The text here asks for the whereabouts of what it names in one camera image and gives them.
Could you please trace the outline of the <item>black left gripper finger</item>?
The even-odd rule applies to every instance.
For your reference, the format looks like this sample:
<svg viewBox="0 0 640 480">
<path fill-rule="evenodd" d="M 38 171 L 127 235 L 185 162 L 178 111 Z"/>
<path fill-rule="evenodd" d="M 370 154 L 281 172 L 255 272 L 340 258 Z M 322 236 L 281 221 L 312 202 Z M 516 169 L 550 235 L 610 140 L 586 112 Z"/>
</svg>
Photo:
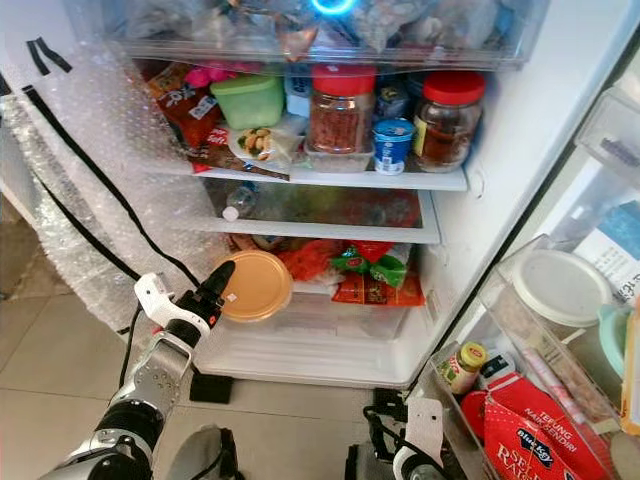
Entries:
<svg viewBox="0 0 640 480">
<path fill-rule="evenodd" d="M 209 278 L 198 285 L 196 291 L 191 293 L 216 293 L 221 294 L 221 297 L 223 297 L 234 273 L 236 273 L 236 261 L 227 260 L 221 262 L 218 268 L 212 271 Z"/>
</svg>

